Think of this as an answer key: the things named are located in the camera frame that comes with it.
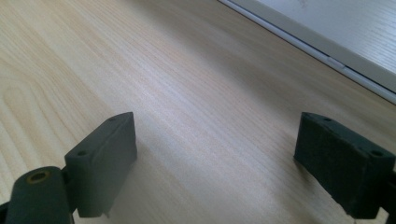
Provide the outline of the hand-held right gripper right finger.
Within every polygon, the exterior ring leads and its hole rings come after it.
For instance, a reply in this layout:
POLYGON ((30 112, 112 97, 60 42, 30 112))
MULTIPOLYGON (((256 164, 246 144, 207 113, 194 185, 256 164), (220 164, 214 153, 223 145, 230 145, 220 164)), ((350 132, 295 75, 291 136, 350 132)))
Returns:
POLYGON ((374 219, 384 209, 396 219, 396 155, 341 123, 301 115, 297 160, 355 219, 374 219))

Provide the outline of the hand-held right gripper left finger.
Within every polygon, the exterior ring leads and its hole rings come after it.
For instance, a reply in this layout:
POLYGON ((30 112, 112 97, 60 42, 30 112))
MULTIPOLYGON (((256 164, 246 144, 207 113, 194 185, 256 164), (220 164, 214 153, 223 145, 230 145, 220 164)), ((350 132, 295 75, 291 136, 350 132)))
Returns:
POLYGON ((137 159, 134 114, 105 120, 64 159, 72 207, 81 217, 108 214, 137 159))

